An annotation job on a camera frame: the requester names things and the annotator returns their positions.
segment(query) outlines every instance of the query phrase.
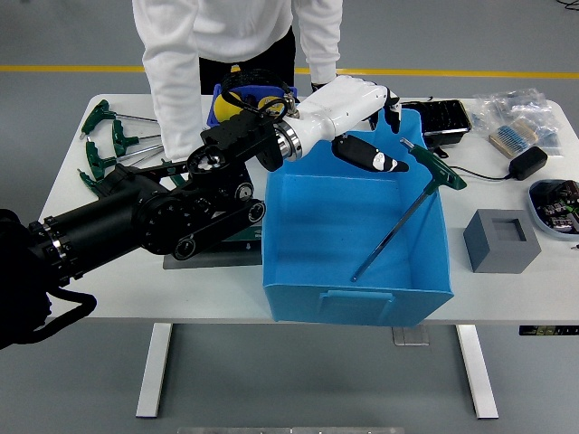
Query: person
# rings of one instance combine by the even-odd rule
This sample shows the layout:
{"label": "person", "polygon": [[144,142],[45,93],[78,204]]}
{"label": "person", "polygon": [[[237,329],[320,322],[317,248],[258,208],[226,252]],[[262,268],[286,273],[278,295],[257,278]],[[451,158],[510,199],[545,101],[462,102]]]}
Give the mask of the person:
{"label": "person", "polygon": [[203,144],[201,95],[213,94],[232,65],[267,69],[293,86],[292,6],[316,88],[337,76],[342,0],[133,0],[169,159],[185,159]]}

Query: black tray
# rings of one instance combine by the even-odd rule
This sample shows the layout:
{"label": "black tray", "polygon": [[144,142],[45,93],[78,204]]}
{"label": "black tray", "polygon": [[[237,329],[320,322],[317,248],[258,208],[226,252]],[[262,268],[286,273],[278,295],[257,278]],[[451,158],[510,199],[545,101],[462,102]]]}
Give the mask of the black tray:
{"label": "black tray", "polygon": [[404,102],[403,107],[420,113],[422,136],[430,149],[459,143],[472,128],[464,106],[457,99]]}

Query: gray foam block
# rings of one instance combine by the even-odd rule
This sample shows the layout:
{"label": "gray foam block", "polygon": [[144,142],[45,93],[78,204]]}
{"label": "gray foam block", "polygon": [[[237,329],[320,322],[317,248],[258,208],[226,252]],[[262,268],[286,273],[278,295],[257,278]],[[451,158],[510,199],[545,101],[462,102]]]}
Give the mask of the gray foam block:
{"label": "gray foam block", "polygon": [[477,210],[464,240],[475,273],[520,274],[541,252],[523,210]]}

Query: black power adapter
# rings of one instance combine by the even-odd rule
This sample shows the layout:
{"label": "black power adapter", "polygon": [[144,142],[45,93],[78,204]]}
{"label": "black power adapter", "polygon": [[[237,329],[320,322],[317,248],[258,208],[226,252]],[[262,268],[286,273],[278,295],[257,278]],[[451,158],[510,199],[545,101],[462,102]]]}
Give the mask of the black power adapter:
{"label": "black power adapter", "polygon": [[523,181],[543,167],[546,164],[546,159],[547,155],[543,149],[538,146],[530,147],[510,162],[508,178],[517,178],[519,181]]}

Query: white sleeve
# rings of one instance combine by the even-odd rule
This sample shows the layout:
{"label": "white sleeve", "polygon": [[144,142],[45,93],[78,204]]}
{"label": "white sleeve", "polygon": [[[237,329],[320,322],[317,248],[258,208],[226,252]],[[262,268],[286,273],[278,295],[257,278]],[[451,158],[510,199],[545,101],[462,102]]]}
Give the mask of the white sleeve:
{"label": "white sleeve", "polygon": [[133,0],[143,65],[168,158],[187,158],[201,144],[199,55],[193,34],[197,0]]}
{"label": "white sleeve", "polygon": [[340,54],[342,0],[294,0],[299,19],[301,49],[306,54],[312,83],[328,83],[336,77]]}

